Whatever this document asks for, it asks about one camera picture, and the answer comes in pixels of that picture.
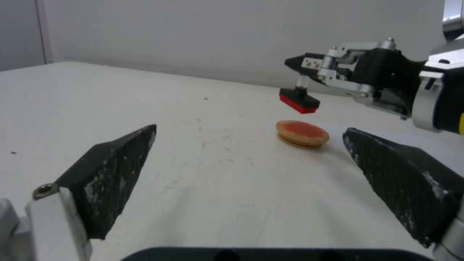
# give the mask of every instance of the scuff mark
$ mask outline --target scuff mark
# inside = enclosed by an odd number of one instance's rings
[[[436,180],[430,175],[430,172],[424,171],[422,173],[427,182],[432,185],[432,191],[435,194],[435,197],[438,199],[443,199],[443,197],[449,193],[449,191],[443,189]]]

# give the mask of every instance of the black base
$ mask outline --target black base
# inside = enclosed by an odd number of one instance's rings
[[[431,261],[418,254],[385,249],[149,248],[122,261]]]

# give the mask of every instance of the white table surface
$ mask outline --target white table surface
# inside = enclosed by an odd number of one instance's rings
[[[156,141],[93,260],[154,246],[399,248],[431,256],[349,157],[347,127],[428,151],[464,173],[464,138],[429,133],[350,98],[314,94],[300,115],[278,89],[64,62],[0,72],[0,197],[16,210],[92,145],[147,124]],[[325,128],[321,151],[276,138],[275,123]]]

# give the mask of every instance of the bolt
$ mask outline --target bolt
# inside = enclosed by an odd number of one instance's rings
[[[49,184],[45,184],[45,185],[42,185],[36,188],[34,192],[32,193],[32,198],[34,200],[38,200],[43,197],[53,195],[57,192],[58,192],[58,185],[56,185],[55,183],[49,183]]]

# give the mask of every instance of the white wall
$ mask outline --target white wall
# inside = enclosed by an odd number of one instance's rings
[[[44,63],[35,0],[0,1],[0,71]]]
[[[444,42],[437,0],[43,0],[53,61],[293,86],[286,58],[394,37],[412,59]]]

